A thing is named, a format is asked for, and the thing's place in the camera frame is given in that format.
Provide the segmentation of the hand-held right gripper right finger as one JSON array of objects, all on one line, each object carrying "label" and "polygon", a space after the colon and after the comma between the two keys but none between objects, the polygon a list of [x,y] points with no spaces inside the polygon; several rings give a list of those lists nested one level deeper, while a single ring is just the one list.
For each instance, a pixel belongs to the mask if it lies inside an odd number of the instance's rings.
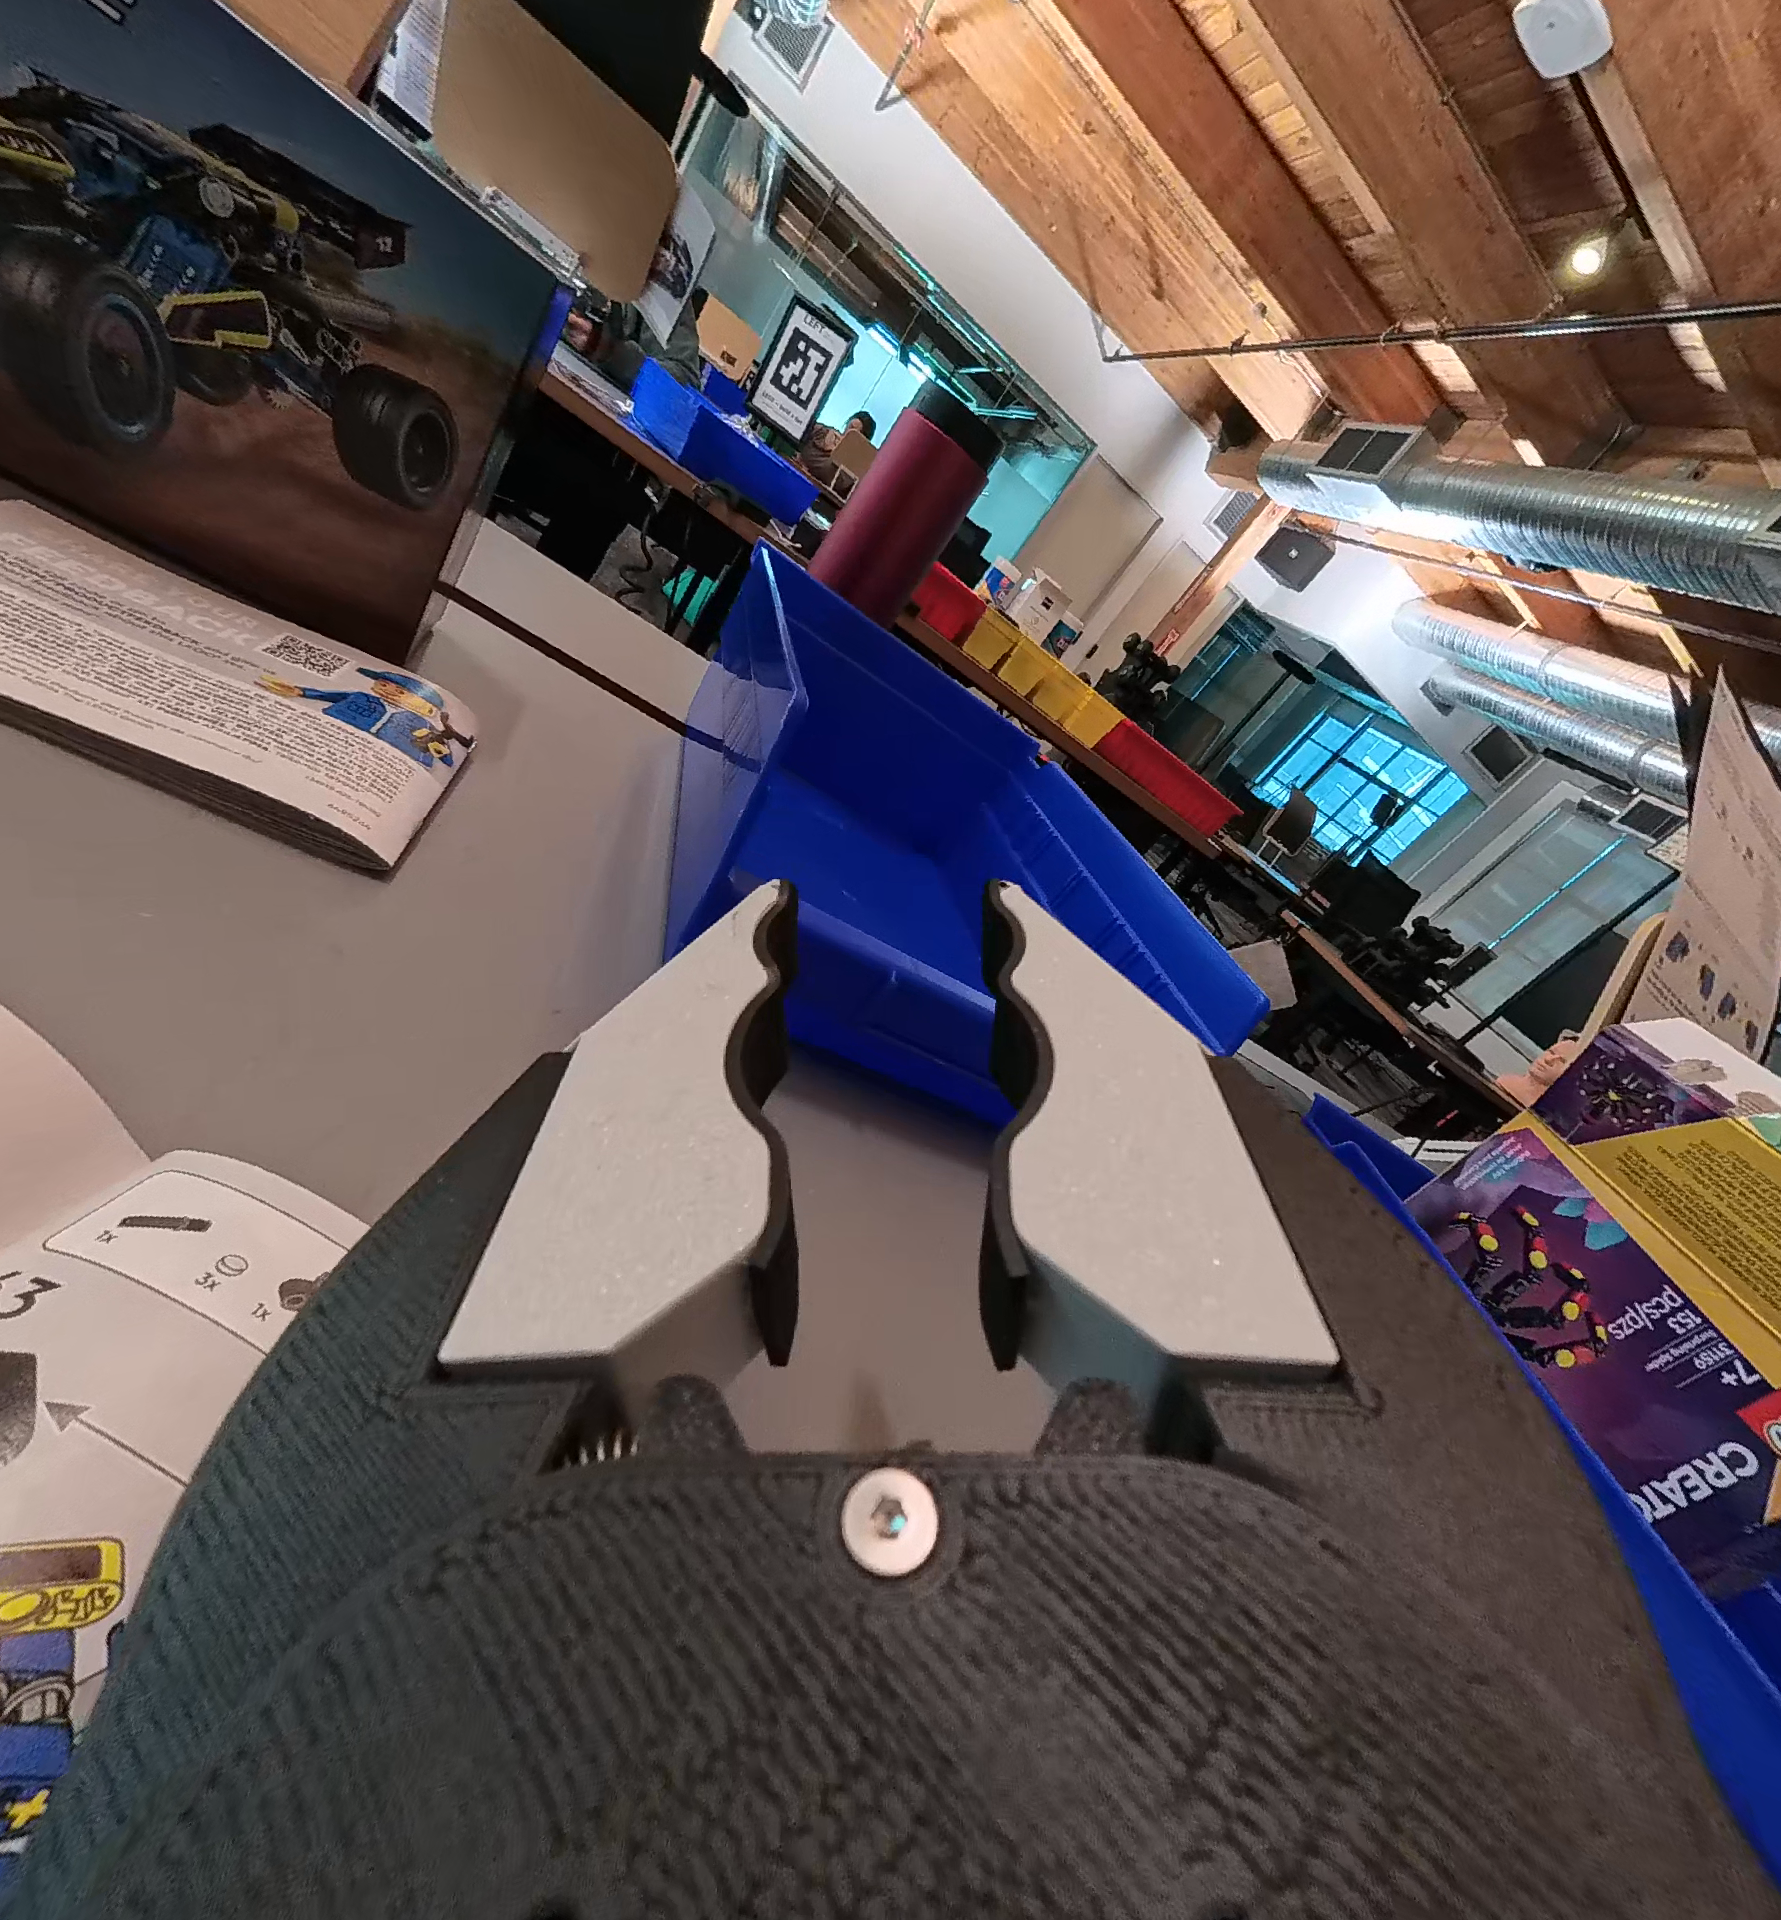
[{"label": "hand-held right gripper right finger", "polygon": [[1008,1105],[980,1238],[995,1367],[1116,1384],[1157,1443],[1206,1384],[1342,1384],[1209,1043],[1014,881],[982,890],[982,978]]}]

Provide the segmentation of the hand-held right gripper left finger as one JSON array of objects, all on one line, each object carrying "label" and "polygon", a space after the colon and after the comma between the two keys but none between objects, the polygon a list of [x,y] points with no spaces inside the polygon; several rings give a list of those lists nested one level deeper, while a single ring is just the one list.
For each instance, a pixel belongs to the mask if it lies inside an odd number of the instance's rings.
[{"label": "hand-held right gripper left finger", "polygon": [[440,1375],[584,1378],[638,1426],[662,1378],[789,1365],[800,1247],[766,1101],[797,908],[791,881],[761,881],[565,1047]]}]

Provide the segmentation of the purple lego box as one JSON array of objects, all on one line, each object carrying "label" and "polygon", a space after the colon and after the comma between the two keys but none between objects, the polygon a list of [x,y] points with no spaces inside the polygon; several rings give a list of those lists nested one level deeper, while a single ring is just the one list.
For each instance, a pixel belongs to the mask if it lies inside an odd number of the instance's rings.
[{"label": "purple lego box", "polygon": [[1781,1361],[1528,1128],[1405,1208],[1624,1507],[1715,1599],[1781,1575]]}]

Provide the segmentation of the open lego instruction booklet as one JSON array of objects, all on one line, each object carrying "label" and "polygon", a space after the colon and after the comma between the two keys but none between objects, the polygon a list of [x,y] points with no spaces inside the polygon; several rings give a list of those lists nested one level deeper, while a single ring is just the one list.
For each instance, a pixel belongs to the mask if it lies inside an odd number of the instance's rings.
[{"label": "open lego instruction booklet", "polygon": [[270,1172],[150,1157],[0,1007],[0,1881],[217,1426],[363,1231]]}]

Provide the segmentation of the closed lego booklet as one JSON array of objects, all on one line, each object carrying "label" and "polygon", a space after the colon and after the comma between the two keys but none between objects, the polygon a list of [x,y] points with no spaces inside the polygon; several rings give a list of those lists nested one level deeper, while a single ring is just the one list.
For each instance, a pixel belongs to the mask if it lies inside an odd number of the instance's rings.
[{"label": "closed lego booklet", "polygon": [[388,875],[469,764],[460,697],[0,501],[0,723]]}]

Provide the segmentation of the dark lego set box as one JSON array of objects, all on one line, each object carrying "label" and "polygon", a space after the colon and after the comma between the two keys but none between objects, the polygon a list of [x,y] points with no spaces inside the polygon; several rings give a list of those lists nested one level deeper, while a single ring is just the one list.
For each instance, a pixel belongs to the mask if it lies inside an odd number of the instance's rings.
[{"label": "dark lego set box", "polygon": [[0,475],[409,660],[565,288],[223,3],[0,3]]}]

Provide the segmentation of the long red bin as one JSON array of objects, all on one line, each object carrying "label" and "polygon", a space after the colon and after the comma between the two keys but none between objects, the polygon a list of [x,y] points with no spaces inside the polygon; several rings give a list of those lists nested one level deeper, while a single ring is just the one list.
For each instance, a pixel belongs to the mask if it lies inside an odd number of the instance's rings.
[{"label": "long red bin", "polygon": [[1131,718],[1120,718],[1102,733],[1096,754],[1203,835],[1226,832],[1239,819],[1239,804],[1226,799]]}]

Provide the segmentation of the small purple box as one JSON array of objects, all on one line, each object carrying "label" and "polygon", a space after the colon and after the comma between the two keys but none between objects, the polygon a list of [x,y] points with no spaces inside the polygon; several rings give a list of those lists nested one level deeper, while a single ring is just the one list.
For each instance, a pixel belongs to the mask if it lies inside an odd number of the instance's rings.
[{"label": "small purple box", "polygon": [[1531,1101],[1528,1115],[1559,1143],[1593,1144],[1729,1119],[1738,1108],[1705,1085],[1676,1079],[1648,1041],[1605,1026]]}]

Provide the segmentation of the large window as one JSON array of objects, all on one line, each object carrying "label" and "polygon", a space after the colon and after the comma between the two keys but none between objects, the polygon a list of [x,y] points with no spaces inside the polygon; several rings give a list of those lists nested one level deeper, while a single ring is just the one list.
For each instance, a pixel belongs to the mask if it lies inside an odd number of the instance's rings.
[{"label": "large window", "polygon": [[1472,790],[1392,718],[1333,707],[1308,718],[1246,781],[1268,804],[1300,793],[1329,853],[1407,856]]}]

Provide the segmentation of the blue plastic storage bin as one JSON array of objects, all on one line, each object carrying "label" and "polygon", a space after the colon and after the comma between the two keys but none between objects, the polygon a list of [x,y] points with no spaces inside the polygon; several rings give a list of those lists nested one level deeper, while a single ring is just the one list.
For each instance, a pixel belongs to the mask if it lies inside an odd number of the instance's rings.
[{"label": "blue plastic storage bin", "polygon": [[[1431,1172],[1323,1096],[1313,1096],[1307,1128],[1356,1177],[1363,1177],[1371,1193],[1389,1205],[1399,1226],[1454,1276],[1405,1208],[1405,1200],[1431,1183]],[[1551,1401],[1550,1409],[1606,1510],[1665,1646],[1696,1744],[1781,1881],[1781,1575],[1739,1597],[1709,1597],[1624,1507],[1611,1474],[1560,1410]]]},{"label": "blue plastic storage bin", "polygon": [[727,415],[698,388],[645,359],[629,388],[629,427],[693,479],[748,501],[782,525],[817,502],[817,482],[756,443],[742,415]]},{"label": "blue plastic storage bin", "polygon": [[1265,994],[1028,733],[756,544],[678,759],[665,942],[797,893],[789,1039],[1000,1125],[982,890],[1019,885],[1216,1056]]}]

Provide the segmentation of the white cardboard box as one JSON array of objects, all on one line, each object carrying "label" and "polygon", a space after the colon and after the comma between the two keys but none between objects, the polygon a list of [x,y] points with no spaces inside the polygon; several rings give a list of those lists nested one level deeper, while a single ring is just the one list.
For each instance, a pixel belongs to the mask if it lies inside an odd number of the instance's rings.
[{"label": "white cardboard box", "polygon": [[982,570],[980,593],[1024,635],[1045,648],[1057,645],[1051,635],[1070,615],[1070,593],[1054,579],[1008,557],[995,557]]}]

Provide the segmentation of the printed paper instruction sign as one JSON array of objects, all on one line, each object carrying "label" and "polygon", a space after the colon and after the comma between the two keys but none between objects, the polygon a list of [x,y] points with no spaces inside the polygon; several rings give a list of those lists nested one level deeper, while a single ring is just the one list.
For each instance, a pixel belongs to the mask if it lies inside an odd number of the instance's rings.
[{"label": "printed paper instruction sign", "polygon": [[1718,677],[1694,764],[1686,861],[1624,1018],[1694,1021],[1765,1060],[1777,1013],[1781,774]]}]

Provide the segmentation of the maroon drink bottle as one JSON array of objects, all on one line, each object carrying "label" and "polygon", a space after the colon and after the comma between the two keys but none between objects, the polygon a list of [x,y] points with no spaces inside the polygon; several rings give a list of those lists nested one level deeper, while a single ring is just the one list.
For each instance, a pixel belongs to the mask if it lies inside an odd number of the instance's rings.
[{"label": "maroon drink bottle", "polygon": [[896,624],[969,518],[1000,437],[950,388],[925,382],[834,515],[808,579],[863,618]]}]

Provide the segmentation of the black white marker sign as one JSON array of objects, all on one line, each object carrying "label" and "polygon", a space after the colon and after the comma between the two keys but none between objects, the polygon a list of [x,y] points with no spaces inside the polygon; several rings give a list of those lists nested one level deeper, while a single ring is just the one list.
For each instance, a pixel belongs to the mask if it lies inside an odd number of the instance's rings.
[{"label": "black white marker sign", "polygon": [[828,306],[791,291],[748,382],[748,413],[772,437],[800,446],[852,359],[854,329]]}]

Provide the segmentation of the black ceiling pipe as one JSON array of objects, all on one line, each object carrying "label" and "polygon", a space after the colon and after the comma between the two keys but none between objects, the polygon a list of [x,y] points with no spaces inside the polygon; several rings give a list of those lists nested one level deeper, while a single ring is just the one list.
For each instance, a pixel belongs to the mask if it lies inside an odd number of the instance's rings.
[{"label": "black ceiling pipe", "polygon": [[1323,355],[1347,350],[1411,350],[1411,346],[1473,346],[1473,345],[1531,345],[1531,342],[1596,342],[1628,332],[1651,332],[1673,327],[1738,327],[1738,324],[1781,324],[1781,297],[1761,301],[1703,301],[1676,306],[1651,306],[1642,313],[1563,313],[1521,320],[1488,324],[1386,324],[1368,332],[1343,334],[1297,334],[1287,342],[1238,337],[1190,346],[1126,350],[1099,342],[1102,365],[1183,365],[1183,360],[1229,360],[1239,355]]}]

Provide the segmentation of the rounded cardboard panel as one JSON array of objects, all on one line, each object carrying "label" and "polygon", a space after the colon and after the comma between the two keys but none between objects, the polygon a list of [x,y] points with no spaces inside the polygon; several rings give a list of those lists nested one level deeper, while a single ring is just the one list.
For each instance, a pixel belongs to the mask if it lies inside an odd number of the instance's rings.
[{"label": "rounded cardboard panel", "polygon": [[431,138],[474,190],[502,194],[636,301],[678,199],[668,138],[516,3],[447,3]]}]

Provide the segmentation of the black monitor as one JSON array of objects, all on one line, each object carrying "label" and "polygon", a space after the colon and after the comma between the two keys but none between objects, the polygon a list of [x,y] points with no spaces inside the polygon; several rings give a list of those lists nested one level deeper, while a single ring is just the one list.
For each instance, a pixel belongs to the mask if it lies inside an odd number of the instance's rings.
[{"label": "black monitor", "polygon": [[521,3],[662,138],[678,129],[710,3]]}]

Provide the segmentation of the wood-look desk divider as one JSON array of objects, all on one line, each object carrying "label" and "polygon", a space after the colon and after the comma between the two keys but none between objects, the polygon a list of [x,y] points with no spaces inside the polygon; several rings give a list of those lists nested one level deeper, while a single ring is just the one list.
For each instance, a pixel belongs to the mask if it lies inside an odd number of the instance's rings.
[{"label": "wood-look desk divider", "polygon": [[409,3],[224,3],[234,18],[325,87],[356,97]]}]

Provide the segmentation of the white ceiling access point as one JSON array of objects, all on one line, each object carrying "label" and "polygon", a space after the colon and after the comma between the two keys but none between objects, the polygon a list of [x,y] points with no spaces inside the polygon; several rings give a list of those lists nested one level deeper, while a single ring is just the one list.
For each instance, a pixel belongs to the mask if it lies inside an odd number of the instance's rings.
[{"label": "white ceiling access point", "polygon": [[1508,9],[1514,41],[1543,80],[1570,80],[1612,54],[1612,18],[1599,0],[1521,0]]}]

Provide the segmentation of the large silver air duct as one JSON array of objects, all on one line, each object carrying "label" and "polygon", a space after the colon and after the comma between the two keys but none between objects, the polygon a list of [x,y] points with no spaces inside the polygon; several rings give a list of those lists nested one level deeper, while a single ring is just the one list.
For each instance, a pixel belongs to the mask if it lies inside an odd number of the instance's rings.
[{"label": "large silver air duct", "polygon": [[1420,424],[1343,421],[1274,443],[1277,505],[1781,615],[1781,489],[1450,457]]}]

